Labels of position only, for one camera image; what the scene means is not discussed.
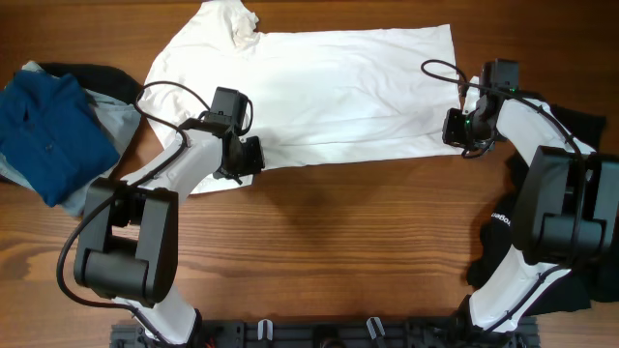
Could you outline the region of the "white t-shirt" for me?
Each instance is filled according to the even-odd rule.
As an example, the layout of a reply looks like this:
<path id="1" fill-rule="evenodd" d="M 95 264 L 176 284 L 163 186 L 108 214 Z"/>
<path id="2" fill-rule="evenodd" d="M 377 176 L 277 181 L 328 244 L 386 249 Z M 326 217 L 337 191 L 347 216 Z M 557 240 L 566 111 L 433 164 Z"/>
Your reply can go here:
<path id="1" fill-rule="evenodd" d="M 459 104 L 448 25 L 262 33 L 239 1 L 209 1 L 156 57 L 140 107 L 163 145 L 220 87 L 253 103 L 268 168 L 451 156 Z"/>

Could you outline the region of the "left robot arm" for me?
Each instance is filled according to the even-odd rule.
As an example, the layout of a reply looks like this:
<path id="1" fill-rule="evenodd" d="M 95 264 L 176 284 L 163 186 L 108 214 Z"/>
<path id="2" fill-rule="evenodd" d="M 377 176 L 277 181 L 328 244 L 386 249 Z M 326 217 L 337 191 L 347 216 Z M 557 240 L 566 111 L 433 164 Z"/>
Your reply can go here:
<path id="1" fill-rule="evenodd" d="M 197 347 L 201 314 L 174 285 L 178 268 L 179 208 L 206 177 L 241 181 L 264 167 L 258 137 L 236 129 L 185 129 L 140 170 L 120 181 L 98 179 L 85 215 L 68 239 L 73 276 L 92 290 L 82 305 L 123 309 L 142 329 L 148 347 Z"/>

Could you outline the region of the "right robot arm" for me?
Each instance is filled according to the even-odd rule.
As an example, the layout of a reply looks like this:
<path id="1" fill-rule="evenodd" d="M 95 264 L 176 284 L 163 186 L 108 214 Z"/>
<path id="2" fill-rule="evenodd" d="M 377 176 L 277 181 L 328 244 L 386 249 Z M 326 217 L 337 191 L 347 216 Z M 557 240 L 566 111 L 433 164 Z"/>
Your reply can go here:
<path id="1" fill-rule="evenodd" d="M 506 255 L 452 317 L 450 338 L 468 343 L 507 338 L 556 281 L 603 259 L 618 211 L 618 158 L 580 141 L 545 102 L 508 99 L 488 125 L 514 144 L 528 171 Z"/>

